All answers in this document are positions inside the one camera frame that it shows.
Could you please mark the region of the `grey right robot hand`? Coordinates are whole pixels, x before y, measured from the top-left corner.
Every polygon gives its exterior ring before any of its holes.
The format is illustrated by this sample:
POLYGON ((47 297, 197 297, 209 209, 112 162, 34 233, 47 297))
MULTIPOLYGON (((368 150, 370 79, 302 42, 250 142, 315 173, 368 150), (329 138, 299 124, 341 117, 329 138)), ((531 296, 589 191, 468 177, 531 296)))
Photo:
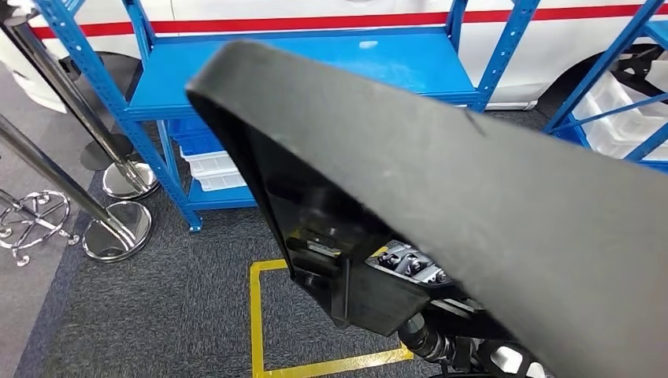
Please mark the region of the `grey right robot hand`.
POLYGON ((424 284, 440 285, 451 281, 429 256, 406 244, 384 246, 369 257, 367 263, 424 284))

